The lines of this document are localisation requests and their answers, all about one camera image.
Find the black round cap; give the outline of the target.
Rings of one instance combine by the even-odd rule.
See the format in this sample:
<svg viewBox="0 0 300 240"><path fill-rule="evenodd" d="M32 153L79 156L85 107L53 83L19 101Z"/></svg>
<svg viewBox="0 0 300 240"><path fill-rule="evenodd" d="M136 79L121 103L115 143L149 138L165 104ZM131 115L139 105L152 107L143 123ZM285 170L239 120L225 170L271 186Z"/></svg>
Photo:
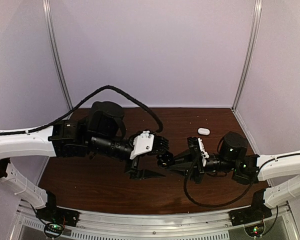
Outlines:
<svg viewBox="0 0 300 240"><path fill-rule="evenodd" d="M175 164L174 155L170 152L157 155L156 158L157 158L157 166L163 169L168 168Z"/></svg>

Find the white earbud charging case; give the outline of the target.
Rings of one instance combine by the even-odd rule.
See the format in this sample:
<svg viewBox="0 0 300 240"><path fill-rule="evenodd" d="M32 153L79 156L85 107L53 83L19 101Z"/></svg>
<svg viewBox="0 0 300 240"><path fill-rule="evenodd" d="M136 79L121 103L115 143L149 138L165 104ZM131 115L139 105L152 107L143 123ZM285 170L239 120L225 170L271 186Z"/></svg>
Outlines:
<svg viewBox="0 0 300 240"><path fill-rule="evenodd" d="M211 131L208 128L203 128L203 127L198 128L197 132L199 135L203 135L203 136L208 136L211 133Z"/></svg>

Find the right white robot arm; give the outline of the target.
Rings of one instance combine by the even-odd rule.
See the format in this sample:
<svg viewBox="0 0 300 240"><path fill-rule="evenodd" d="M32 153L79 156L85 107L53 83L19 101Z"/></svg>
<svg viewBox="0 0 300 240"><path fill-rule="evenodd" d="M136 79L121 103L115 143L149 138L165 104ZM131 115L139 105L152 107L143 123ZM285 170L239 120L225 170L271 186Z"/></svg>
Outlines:
<svg viewBox="0 0 300 240"><path fill-rule="evenodd" d="M188 150L173 155L168 152L158 158L158 165L184 176L183 191L195 205L212 208L211 204L199 203L188 192L188 181L201 183L204 175L232 173L232 180L246 185L246 190L231 205L245 196L252 185L269 179L289 176L277 185L256 191L251 206L246 210L249 220L258 220L266 210L271 210L285 201L300 196L300 150L275 155L248 155L248 140L237 132L230 131L218 143L216 153L209 154L201 138L189 137Z"/></svg>

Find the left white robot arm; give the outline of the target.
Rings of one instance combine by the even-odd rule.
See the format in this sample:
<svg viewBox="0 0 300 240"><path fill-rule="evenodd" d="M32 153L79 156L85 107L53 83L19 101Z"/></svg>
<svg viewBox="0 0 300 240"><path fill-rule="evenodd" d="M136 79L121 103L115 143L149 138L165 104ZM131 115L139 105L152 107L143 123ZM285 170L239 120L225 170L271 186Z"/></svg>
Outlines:
<svg viewBox="0 0 300 240"><path fill-rule="evenodd" d="M124 116L120 105L97 101L88 116L78 121L60 120L40 130L0 130L0 182L9 185L15 195L28 201L51 222L57 222L62 218L62 211L57 207L56 197L20 174L11 158L71 158L100 154L125 161L133 179L156 178L156 172L139 170L138 160L144 155L166 153L168 140L149 130L126 138Z"/></svg>

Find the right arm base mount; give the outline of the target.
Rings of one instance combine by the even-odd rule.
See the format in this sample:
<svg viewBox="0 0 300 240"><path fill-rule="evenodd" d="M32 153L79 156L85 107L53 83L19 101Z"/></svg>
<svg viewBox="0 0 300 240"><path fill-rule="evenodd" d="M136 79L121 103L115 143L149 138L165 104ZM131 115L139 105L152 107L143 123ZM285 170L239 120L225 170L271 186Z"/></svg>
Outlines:
<svg viewBox="0 0 300 240"><path fill-rule="evenodd" d="M264 193L266 189L261 189L253 194L251 205L248 207L231 210L229 218L232 226L245 225L258 222L264 218L272 216L272 209L265 205Z"/></svg>

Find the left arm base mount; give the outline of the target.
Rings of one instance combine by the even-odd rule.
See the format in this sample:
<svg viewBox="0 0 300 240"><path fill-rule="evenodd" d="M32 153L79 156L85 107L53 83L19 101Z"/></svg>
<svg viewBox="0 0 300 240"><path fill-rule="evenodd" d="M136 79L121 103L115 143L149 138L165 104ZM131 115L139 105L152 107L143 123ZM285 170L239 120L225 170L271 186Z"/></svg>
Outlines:
<svg viewBox="0 0 300 240"><path fill-rule="evenodd" d="M46 194L47 201L44 208L37 208L36 215L45 221L76 227L80 213L76 210L58 207L56 196L50 191L47 191Z"/></svg>

